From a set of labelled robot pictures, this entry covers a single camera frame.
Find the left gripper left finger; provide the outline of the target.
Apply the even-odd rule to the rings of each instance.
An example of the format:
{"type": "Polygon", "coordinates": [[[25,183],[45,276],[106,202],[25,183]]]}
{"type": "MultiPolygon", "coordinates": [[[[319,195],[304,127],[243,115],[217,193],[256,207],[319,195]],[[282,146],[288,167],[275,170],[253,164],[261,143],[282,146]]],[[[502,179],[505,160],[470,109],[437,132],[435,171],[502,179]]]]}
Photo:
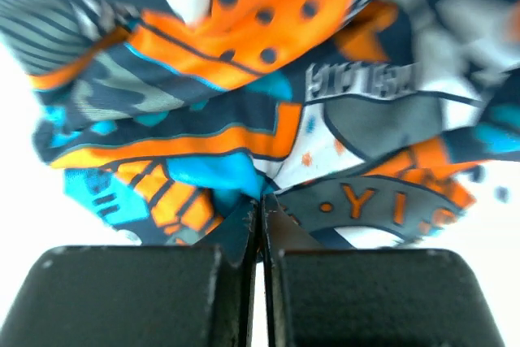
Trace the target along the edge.
{"type": "Polygon", "coordinates": [[[1,329],[4,346],[248,346],[257,205],[190,246],[46,251],[1,329]]]}

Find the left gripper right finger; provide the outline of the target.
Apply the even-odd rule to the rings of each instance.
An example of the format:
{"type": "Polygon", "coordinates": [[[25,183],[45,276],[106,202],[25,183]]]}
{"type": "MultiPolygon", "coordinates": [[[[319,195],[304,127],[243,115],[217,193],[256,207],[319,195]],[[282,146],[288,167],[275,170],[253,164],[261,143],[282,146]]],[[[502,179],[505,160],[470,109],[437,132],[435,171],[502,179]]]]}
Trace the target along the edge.
{"type": "Polygon", "coordinates": [[[474,272],[446,249],[327,249],[262,200],[272,346],[503,345],[474,272]]]}

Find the blue orange patterned shorts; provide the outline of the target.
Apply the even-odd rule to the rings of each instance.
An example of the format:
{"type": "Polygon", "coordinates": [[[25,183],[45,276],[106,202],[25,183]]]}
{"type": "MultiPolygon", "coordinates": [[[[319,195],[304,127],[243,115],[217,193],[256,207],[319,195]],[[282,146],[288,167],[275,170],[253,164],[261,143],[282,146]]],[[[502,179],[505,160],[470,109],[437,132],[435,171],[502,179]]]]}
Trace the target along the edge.
{"type": "Polygon", "coordinates": [[[519,0],[1,0],[65,193],[143,245],[274,195],[336,249],[440,233],[519,160],[519,0]]]}

